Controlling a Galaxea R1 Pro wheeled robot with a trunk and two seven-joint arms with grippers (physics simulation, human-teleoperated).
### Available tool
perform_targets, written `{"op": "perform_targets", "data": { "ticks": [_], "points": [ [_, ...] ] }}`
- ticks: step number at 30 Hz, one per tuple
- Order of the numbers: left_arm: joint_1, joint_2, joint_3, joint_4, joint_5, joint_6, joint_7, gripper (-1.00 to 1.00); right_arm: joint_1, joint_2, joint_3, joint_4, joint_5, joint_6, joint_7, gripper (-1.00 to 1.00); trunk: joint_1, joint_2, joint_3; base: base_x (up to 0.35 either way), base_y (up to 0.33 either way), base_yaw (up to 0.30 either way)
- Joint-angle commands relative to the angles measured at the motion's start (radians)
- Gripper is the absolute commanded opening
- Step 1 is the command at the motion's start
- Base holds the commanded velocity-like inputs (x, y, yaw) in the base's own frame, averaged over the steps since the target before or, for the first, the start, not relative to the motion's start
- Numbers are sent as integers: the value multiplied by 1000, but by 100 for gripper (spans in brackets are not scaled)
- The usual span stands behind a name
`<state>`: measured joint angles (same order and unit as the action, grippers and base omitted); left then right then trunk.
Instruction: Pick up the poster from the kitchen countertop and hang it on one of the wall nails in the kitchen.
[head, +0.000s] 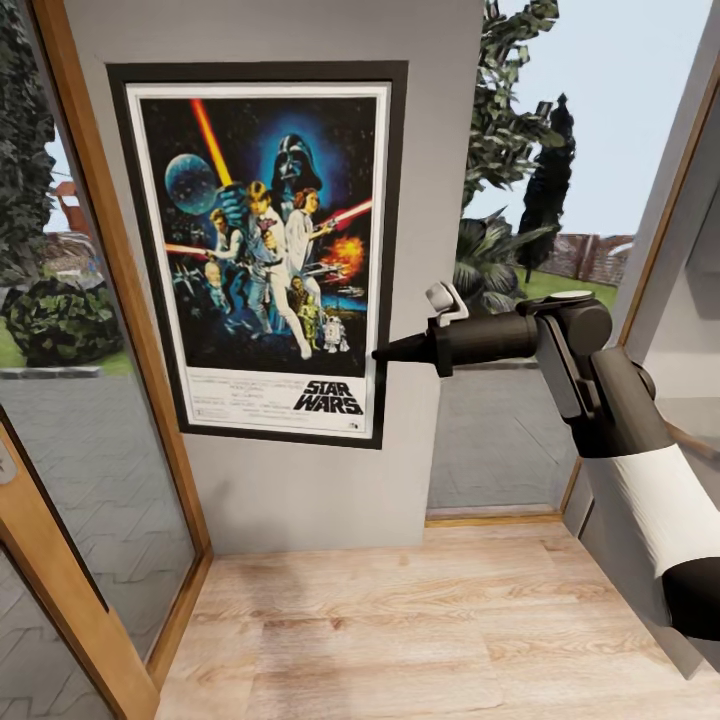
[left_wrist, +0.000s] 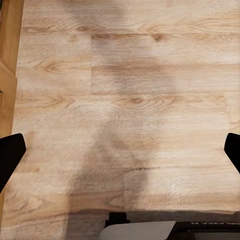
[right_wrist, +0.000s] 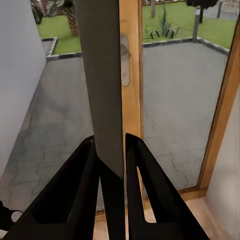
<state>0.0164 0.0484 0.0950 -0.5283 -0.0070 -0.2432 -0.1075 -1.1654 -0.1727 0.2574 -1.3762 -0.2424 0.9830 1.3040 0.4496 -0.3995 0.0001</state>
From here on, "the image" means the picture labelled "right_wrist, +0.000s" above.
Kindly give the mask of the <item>poster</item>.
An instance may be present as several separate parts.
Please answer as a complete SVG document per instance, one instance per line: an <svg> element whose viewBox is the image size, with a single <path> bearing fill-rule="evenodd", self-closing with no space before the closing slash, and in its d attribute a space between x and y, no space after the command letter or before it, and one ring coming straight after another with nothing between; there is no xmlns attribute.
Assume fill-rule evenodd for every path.
<svg viewBox="0 0 240 240"><path fill-rule="evenodd" d="M74 0L109 240L126 240L119 0Z"/></svg>

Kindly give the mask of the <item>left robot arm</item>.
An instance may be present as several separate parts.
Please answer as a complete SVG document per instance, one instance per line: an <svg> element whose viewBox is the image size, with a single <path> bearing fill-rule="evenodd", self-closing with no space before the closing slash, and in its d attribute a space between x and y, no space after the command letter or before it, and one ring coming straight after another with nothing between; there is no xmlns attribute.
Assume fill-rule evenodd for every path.
<svg viewBox="0 0 240 240"><path fill-rule="evenodd" d="M20 210L9 210L4 207L3 203L0 201L0 239L8 233L22 214L23 212Z"/></svg>

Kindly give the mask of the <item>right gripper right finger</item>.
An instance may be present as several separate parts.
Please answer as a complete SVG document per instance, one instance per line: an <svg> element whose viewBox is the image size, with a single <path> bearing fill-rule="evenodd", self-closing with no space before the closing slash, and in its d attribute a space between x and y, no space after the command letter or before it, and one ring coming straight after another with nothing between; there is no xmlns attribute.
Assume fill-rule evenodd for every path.
<svg viewBox="0 0 240 240"><path fill-rule="evenodd" d="M125 136L129 240L210 240L145 142ZM145 220L137 167L156 223Z"/></svg>

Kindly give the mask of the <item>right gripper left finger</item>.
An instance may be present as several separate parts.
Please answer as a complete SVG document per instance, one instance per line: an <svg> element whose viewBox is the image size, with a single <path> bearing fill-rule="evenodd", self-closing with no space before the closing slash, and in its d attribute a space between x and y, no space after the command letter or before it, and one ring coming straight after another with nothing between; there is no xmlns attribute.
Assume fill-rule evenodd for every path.
<svg viewBox="0 0 240 240"><path fill-rule="evenodd" d="M93 135L82 141L0 240L93 240L99 180Z"/></svg>

